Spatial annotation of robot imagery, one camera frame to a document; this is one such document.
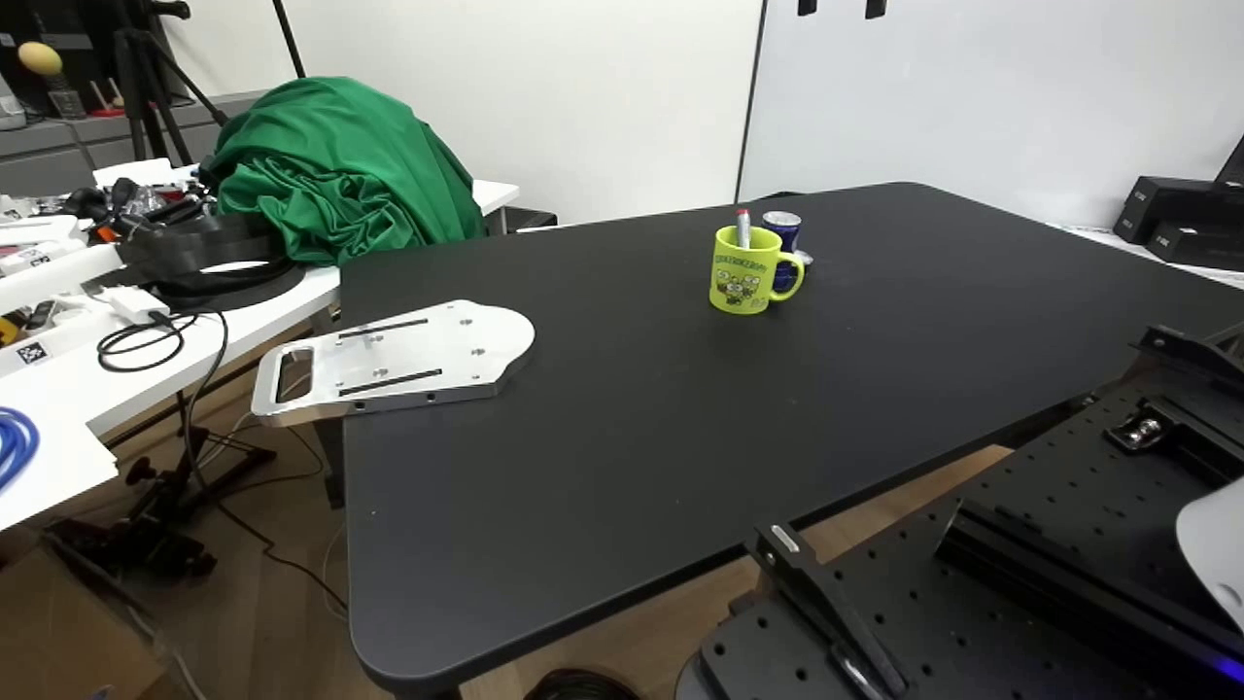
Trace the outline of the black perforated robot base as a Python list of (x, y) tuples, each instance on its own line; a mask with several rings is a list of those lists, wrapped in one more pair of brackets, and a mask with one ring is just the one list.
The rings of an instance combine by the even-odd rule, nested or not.
[(1238, 489), (1238, 334), (1156, 327), (1133, 367), (857, 550), (754, 540), (763, 589), (675, 700), (1244, 700), (1196, 523)]

